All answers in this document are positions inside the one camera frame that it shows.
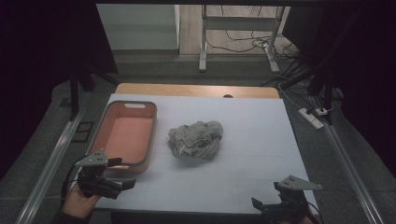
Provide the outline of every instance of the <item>white tabletop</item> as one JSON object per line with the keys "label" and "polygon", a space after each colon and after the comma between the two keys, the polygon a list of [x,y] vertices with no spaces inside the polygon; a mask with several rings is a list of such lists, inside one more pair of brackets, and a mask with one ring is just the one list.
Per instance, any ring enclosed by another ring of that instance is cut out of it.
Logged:
{"label": "white tabletop", "polygon": [[[284,103],[234,99],[113,94],[115,100],[151,101],[158,108],[151,162],[134,189],[96,208],[135,211],[259,214],[251,197],[280,203],[274,182],[289,175],[308,180]],[[176,158],[168,132],[196,121],[216,120],[224,133],[213,161]],[[312,191],[306,199],[316,205]]]}

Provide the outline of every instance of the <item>wall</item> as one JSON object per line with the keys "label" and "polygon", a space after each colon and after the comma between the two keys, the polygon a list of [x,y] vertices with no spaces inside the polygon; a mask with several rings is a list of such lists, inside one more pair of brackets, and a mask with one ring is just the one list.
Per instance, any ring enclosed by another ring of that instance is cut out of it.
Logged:
{"label": "wall", "polygon": [[178,49],[178,5],[96,5],[111,49]]}

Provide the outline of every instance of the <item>crumpled gray cloth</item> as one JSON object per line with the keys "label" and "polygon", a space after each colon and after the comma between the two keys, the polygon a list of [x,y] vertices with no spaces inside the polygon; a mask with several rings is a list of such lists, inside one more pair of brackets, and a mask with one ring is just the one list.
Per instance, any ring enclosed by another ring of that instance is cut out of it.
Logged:
{"label": "crumpled gray cloth", "polygon": [[223,129],[217,121],[198,121],[169,130],[168,145],[175,157],[195,157],[213,160],[219,151]]}

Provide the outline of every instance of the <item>power strip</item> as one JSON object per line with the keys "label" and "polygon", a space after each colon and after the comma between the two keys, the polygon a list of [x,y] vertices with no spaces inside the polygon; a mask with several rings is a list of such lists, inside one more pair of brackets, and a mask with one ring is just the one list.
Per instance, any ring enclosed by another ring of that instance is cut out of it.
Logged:
{"label": "power strip", "polygon": [[322,124],[322,122],[320,122],[320,120],[318,120],[314,115],[312,115],[312,114],[307,114],[305,108],[301,108],[298,112],[300,112],[300,114],[301,114],[310,124],[312,124],[312,126],[314,126],[314,128],[316,128],[317,130],[323,128],[324,125]]}

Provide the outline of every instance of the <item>table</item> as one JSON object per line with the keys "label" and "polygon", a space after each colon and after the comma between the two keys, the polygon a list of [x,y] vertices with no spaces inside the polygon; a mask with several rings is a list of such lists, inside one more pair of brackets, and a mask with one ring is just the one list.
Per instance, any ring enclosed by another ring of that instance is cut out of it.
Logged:
{"label": "table", "polygon": [[[135,176],[135,188],[117,200],[102,198],[96,208],[258,215],[250,197],[280,203],[274,181],[288,175],[307,179],[283,101],[273,88],[124,83],[109,102],[114,100],[151,101],[158,107],[158,122],[150,167]],[[173,157],[169,128],[198,119],[222,124],[219,154],[213,161]],[[305,195],[316,204],[312,191]]]}

